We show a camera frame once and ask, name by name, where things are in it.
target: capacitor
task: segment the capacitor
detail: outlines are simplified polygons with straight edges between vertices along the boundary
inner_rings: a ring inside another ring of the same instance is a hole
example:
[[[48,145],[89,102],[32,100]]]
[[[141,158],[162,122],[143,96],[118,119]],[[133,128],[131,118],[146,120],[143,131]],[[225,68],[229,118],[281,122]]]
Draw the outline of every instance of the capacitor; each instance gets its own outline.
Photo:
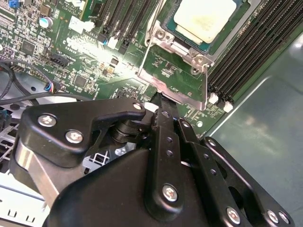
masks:
[[[40,18],[39,25],[43,28],[51,28],[53,26],[53,20],[50,17]]]

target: silver screw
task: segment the silver screw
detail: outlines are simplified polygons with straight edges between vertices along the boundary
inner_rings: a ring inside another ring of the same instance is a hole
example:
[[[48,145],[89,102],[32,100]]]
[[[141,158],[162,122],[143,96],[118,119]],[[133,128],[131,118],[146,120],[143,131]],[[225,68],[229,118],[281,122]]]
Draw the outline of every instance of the silver screw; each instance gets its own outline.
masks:
[[[134,103],[134,108],[137,110],[142,110],[142,107],[138,103]]]
[[[233,223],[235,223],[236,225],[240,224],[241,222],[240,216],[238,215],[238,212],[234,208],[228,207],[226,209],[226,213]]]
[[[200,57],[200,58],[197,59],[197,61],[198,61],[199,64],[201,64],[203,62],[203,58]]]
[[[158,30],[156,33],[158,39],[163,39],[165,37],[165,32],[163,30]]]
[[[69,141],[70,143],[81,143],[83,140],[83,136],[81,135],[80,132],[76,131],[76,130],[71,130],[68,131],[65,134],[65,138],[67,139],[67,141]]]
[[[288,218],[286,217],[286,215],[284,213],[279,212],[279,215],[280,215],[280,217],[282,218],[282,220],[284,222],[286,222],[287,224],[289,224],[289,220],[288,220]]]
[[[208,142],[210,143],[210,145],[212,145],[213,147],[216,146],[216,143],[212,140],[212,139],[209,139]]]
[[[162,189],[162,193],[168,201],[170,202],[177,201],[178,194],[176,192],[176,189],[174,189],[172,186],[168,184],[164,185]]]
[[[169,118],[169,113],[166,112],[166,111],[162,111],[162,115],[165,116],[165,117],[167,117],[167,118]]]
[[[278,217],[276,216],[276,214],[275,214],[274,212],[272,212],[271,210],[268,210],[268,211],[267,211],[267,214],[268,214],[270,220],[272,220],[272,221],[275,222],[276,224],[279,223],[279,219],[278,219]]]
[[[57,121],[54,117],[50,115],[42,115],[38,118],[38,122],[40,125],[44,127],[53,127],[56,125]]]
[[[189,128],[189,124],[188,124],[186,121],[182,121],[182,124],[183,124],[185,127]]]

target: black dimm slot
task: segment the black dimm slot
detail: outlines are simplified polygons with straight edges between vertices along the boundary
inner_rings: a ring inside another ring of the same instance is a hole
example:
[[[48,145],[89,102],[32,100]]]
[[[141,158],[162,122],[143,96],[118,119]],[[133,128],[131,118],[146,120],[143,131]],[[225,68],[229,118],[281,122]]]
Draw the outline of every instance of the black dimm slot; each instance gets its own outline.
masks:
[[[135,10],[134,0],[131,0],[131,4],[130,4],[129,8],[127,9],[127,12],[125,14],[125,17],[124,17],[122,23],[120,23],[120,25],[116,29],[116,31],[120,30],[119,36],[125,35],[125,32],[131,22],[130,19],[131,19],[132,14],[134,13],[134,10]]]
[[[256,24],[251,24],[248,29],[244,32],[244,34],[236,41],[236,43],[233,45],[234,48],[231,48],[229,52],[225,54],[223,59],[218,63],[218,65],[210,72],[209,75],[209,84],[213,84],[217,79],[219,78],[219,75],[222,72],[222,69],[225,69],[225,67],[230,64],[234,59],[232,59],[235,54],[239,53],[242,49],[245,43],[250,40],[250,37],[253,36],[253,34],[256,32],[256,26],[264,21],[267,17],[268,14],[283,0],[280,1],[274,1],[272,2],[267,2],[264,8],[261,10],[259,15],[257,16]]]
[[[259,46],[261,42],[265,42],[263,39],[267,36],[268,33],[271,33],[271,29],[273,29],[274,24],[281,18],[281,16],[285,13],[283,9],[288,9],[289,6],[294,3],[291,1],[286,1],[285,5],[282,5],[280,9],[276,9],[272,14],[270,15],[270,19],[268,19],[264,24],[260,26],[258,29],[258,32],[255,34],[255,39],[251,40],[249,44],[245,47],[244,52],[241,52],[237,55],[237,59],[241,60],[241,63],[238,61],[234,61],[232,65],[229,65],[229,67],[225,70],[225,76],[222,77],[220,80],[218,80],[215,85],[220,92],[223,92],[223,87],[230,87],[233,85],[234,78],[232,77],[234,73],[242,67],[242,64],[249,58],[250,54],[254,54],[257,51],[255,50],[256,47]]]
[[[139,26],[144,18],[144,16],[146,15],[146,12],[148,10],[148,8],[150,7],[151,3],[153,0],[145,0],[145,3],[143,4],[143,7],[141,7],[139,14],[136,17],[136,20],[134,21],[133,27],[129,33],[129,38],[132,39],[134,38],[134,36],[136,35]]]
[[[279,44],[283,42],[295,29],[296,27],[303,22],[303,18],[298,14],[297,19],[295,22],[292,22],[292,26],[288,27],[288,31],[283,34],[282,37],[278,37]],[[259,66],[262,65],[267,61],[267,59],[278,49],[277,45],[272,45],[272,47],[269,49],[269,52],[266,55],[263,55],[262,58],[258,61],[258,64],[253,64],[252,68],[250,69],[249,73],[244,76],[244,78],[239,81],[237,84],[232,86],[230,90],[228,91],[229,96],[234,96],[244,84],[248,82],[248,80],[258,71]]]
[[[281,21],[276,24],[274,30],[267,34],[266,39],[262,39],[262,42],[257,47],[255,51],[253,51],[253,55],[250,58],[247,58],[246,62],[239,68],[237,74],[238,76],[232,78],[220,91],[223,93],[229,93],[231,88],[236,85],[239,80],[246,74],[246,72],[254,66],[255,62],[257,61],[257,58],[259,58],[263,53],[267,51],[268,47],[275,46],[275,40],[279,35],[281,35],[282,31],[285,30],[286,26],[294,19],[293,15],[297,15],[298,9],[302,9],[303,3],[301,3],[301,6],[293,5],[292,9],[287,11],[286,16],[282,18]]]
[[[114,3],[114,9],[116,9],[118,2],[119,2],[119,0],[107,0],[106,5],[105,5],[105,9],[102,12],[102,15],[100,17],[100,19],[103,21],[104,26],[107,24],[108,21],[111,20],[111,17],[113,16],[111,13],[109,13],[109,10],[110,10],[112,4]]]
[[[232,68],[231,65],[232,64],[237,64],[236,59],[239,59],[238,56],[241,53],[245,53],[245,49],[247,48],[247,45],[250,45],[252,42],[253,37],[258,37],[256,34],[259,31],[259,28],[265,23],[268,22],[268,20],[270,20],[271,18],[271,14],[273,11],[275,11],[275,9],[282,3],[283,4],[283,0],[281,0],[280,2],[277,1],[276,5],[275,4],[271,4],[268,6],[267,9],[263,9],[263,14],[260,15],[257,18],[257,21],[255,22],[255,24],[250,25],[250,29],[247,31],[246,36],[242,37],[242,42],[240,44],[237,44],[237,47],[235,47],[235,50],[233,50],[232,52],[229,53],[229,55],[226,56],[225,62],[221,62],[221,67],[220,69],[215,72],[215,79],[212,79],[210,81],[210,84],[213,85],[214,87],[216,87],[217,89],[217,85],[220,84],[222,81],[227,81],[227,78],[229,76],[228,73],[225,73],[225,71],[229,68]]]
[[[116,26],[125,2],[126,0],[120,0],[118,5],[116,6],[113,16],[108,23],[108,28],[107,28],[109,30],[108,32],[111,32],[111,29],[113,29]]]

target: motherboard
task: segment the motherboard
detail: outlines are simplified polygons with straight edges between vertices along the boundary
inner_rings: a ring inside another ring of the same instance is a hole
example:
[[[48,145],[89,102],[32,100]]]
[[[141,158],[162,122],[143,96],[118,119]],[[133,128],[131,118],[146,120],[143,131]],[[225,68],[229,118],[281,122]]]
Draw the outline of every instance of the motherboard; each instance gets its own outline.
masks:
[[[201,137],[302,32],[302,10],[300,0],[0,0],[0,57],[92,99],[161,92]]]

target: black cable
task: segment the black cable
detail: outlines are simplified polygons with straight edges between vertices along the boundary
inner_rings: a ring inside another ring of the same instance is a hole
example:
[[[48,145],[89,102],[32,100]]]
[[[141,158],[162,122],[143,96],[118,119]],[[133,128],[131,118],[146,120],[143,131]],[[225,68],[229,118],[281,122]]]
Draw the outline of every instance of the black cable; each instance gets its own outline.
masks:
[[[59,92],[56,94],[42,92],[42,93],[32,94],[29,96],[0,100],[0,106],[12,104],[12,103],[23,102],[23,101],[27,101],[27,100],[31,100],[31,99],[36,99],[36,98],[50,97],[50,96],[62,96],[62,97],[68,97],[68,98],[75,98],[75,99],[78,99],[81,101],[90,101],[91,100],[90,98],[86,98],[84,96],[74,95],[74,94],[69,94],[69,93],[64,93],[64,92]]]
[[[13,83],[16,86],[16,88],[24,95],[24,96],[29,96],[31,95],[31,93],[29,93],[29,91],[27,91],[22,84],[19,82],[19,80],[17,79],[15,73],[13,73]],[[32,105],[39,105],[38,101],[36,99],[31,99],[29,100],[29,102]]]
[[[14,72],[13,70],[11,70],[6,64],[3,64],[0,62],[0,67],[2,67],[8,74],[9,74],[9,82],[7,83],[4,91],[2,92],[2,94],[0,95],[0,100],[9,92],[11,85],[13,83],[13,75]]]
[[[30,64],[26,61],[18,60],[18,59],[3,59],[0,60],[0,62],[5,62],[5,63],[20,63],[28,66],[31,69],[34,69],[36,72],[38,72],[47,82],[53,83],[53,81],[46,75],[44,74],[40,69],[38,69],[34,64]]]

